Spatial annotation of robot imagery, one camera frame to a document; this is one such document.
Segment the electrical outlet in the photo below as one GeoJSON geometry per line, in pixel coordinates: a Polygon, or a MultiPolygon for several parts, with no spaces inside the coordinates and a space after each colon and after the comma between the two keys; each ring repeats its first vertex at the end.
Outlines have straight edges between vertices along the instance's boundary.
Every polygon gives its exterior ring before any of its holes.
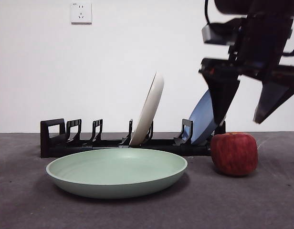
{"type": "Polygon", "coordinates": [[[74,2],[71,4],[72,24],[92,24],[92,4],[74,2]]]}

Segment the blue plate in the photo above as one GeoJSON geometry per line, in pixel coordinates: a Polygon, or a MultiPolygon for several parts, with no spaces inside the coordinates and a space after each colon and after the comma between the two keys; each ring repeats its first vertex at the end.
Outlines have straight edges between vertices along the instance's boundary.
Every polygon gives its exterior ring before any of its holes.
{"type": "MultiPolygon", "coordinates": [[[[214,121],[212,99],[210,91],[207,90],[191,113],[189,120],[193,121],[192,145],[203,143],[218,126],[214,121]]],[[[189,127],[185,127],[182,138],[189,136],[189,127]]]]}

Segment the plate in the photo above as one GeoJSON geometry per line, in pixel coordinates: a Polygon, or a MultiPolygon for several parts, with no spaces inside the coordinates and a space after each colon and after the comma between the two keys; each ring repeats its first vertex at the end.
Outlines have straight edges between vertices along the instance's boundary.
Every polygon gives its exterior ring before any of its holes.
{"type": "Polygon", "coordinates": [[[145,137],[157,112],[163,88],[163,75],[156,73],[141,111],[135,132],[131,137],[131,146],[138,146],[145,140],[145,137]]]}
{"type": "MultiPolygon", "coordinates": [[[[203,143],[217,128],[218,125],[214,121],[212,99],[209,90],[199,100],[189,120],[193,121],[192,145],[203,143]]],[[[185,140],[188,135],[189,128],[185,127],[182,139],[185,140]]]]}
{"type": "Polygon", "coordinates": [[[187,161],[172,153],[135,148],[85,151],[52,161],[46,171],[61,189],[90,198],[131,198],[174,184],[187,161]]]}

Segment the white wall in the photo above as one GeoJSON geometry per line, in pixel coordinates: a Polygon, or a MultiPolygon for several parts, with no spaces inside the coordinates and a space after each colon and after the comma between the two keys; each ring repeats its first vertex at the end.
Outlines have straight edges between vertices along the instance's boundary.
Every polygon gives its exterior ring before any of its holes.
{"type": "MultiPolygon", "coordinates": [[[[156,70],[165,87],[155,131],[179,131],[207,90],[202,58],[227,58],[228,47],[202,42],[204,1],[93,0],[92,25],[70,24],[71,2],[0,0],[0,133],[39,132],[41,120],[60,117],[81,118],[83,132],[99,118],[105,132],[127,131],[156,70]]],[[[210,1],[211,21],[229,18],[210,1]]],[[[261,125],[252,121],[261,88],[241,78],[228,130],[294,130],[294,96],[261,125]]]]}

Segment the floor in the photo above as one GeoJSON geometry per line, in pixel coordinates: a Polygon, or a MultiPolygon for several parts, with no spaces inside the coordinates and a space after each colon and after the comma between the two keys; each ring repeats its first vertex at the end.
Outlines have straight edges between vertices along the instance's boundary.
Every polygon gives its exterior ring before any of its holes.
{"type": "Polygon", "coordinates": [[[259,164],[249,176],[228,177],[210,157],[187,156],[176,184],[122,200],[59,189],[45,172],[54,158],[40,158],[39,134],[0,134],[0,229],[294,229],[294,132],[251,134],[259,164]]]}

